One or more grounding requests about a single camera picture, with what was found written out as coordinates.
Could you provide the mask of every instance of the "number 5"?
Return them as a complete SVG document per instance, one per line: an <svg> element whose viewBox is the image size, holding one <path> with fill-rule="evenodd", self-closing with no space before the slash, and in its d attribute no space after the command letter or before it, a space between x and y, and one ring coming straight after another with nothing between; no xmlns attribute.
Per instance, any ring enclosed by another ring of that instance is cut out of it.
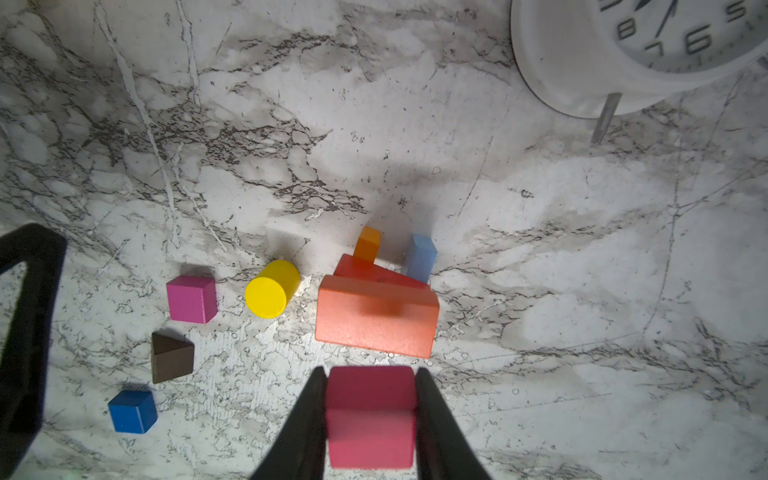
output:
<svg viewBox="0 0 768 480"><path fill-rule="evenodd" d="M742 18L744 15L746 15L746 7L741 5L743 3L744 0L739 0L738 2L726 5L725 14L728 15L726 23L731 23L734 20L738 20L739 18Z"/></svg>

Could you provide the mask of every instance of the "red block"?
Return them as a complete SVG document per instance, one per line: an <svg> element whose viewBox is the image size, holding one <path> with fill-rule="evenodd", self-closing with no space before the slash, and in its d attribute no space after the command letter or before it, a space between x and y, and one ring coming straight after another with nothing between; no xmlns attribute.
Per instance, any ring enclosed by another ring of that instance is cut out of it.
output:
<svg viewBox="0 0 768 480"><path fill-rule="evenodd" d="M353 257L352 255L347 255L346 253L341 256L341 260L339 260L339 264L336 265L336 271L334 271L333 274L336 276L356 278L358 280L392 283L394 285L429 290L429 285L426 283L419 282L410 276L387 270L382 266L374 265L373 263L366 262L365 260Z"/></svg>
<svg viewBox="0 0 768 480"><path fill-rule="evenodd" d="M439 315L440 303L429 288L325 275L315 339L427 359Z"/></svg>
<svg viewBox="0 0 768 480"><path fill-rule="evenodd" d="M416 384L408 366L335 366L326 387L334 468L411 468Z"/></svg>

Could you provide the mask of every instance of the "yellow cylinder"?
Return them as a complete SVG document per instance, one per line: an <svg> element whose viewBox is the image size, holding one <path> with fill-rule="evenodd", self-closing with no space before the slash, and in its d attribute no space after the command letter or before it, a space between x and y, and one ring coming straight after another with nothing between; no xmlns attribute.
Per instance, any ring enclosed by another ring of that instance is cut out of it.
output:
<svg viewBox="0 0 768 480"><path fill-rule="evenodd" d="M245 287L245 303L262 318L280 316L299 288L301 277L291 262L275 260Z"/></svg>

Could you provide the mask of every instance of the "light blue block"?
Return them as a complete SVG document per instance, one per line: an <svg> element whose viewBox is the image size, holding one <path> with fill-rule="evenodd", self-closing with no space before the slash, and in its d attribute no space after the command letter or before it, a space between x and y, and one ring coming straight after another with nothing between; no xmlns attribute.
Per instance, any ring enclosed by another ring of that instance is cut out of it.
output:
<svg viewBox="0 0 768 480"><path fill-rule="evenodd" d="M414 280L427 283L435 266L435 260L437 260L435 244L428 237L413 234L408 244L406 263L402 267L402 272Z"/></svg>

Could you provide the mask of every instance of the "clock number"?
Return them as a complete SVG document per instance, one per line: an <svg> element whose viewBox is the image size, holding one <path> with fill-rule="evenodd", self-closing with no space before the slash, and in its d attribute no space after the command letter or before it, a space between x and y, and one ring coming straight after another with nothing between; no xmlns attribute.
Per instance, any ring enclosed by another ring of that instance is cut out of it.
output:
<svg viewBox="0 0 768 480"><path fill-rule="evenodd" d="M613 2L609 3L608 5L600 7L600 11L608 10L610 7L615 7L616 5L620 4L622 0L614 0Z"/></svg>
<svg viewBox="0 0 768 480"><path fill-rule="evenodd" d="M739 18L742 18L744 15L746 15L746 7L742 5L743 3L744 0L739 0L738 2L726 5L725 14L728 15L728 20L726 20L726 23L731 23L734 20L738 20Z"/></svg>
<svg viewBox="0 0 768 480"><path fill-rule="evenodd" d="M664 44L662 44L658 40L656 40L654 43L648 45L645 49L646 50L651 50L652 48L656 48L656 47L659 48L659 56L663 57L664 56Z"/></svg>
<svg viewBox="0 0 768 480"><path fill-rule="evenodd" d="M616 32L619 34L619 40L624 40L637 33L637 25L634 23L634 18L624 20L616 27Z"/></svg>
<svg viewBox="0 0 768 480"><path fill-rule="evenodd" d="M688 35L685 35L685 53L688 55L695 55L712 45L712 35L703 33L710 26L711 25L707 24L703 27L699 27L696 30L693 30L692 32L688 33Z"/></svg>

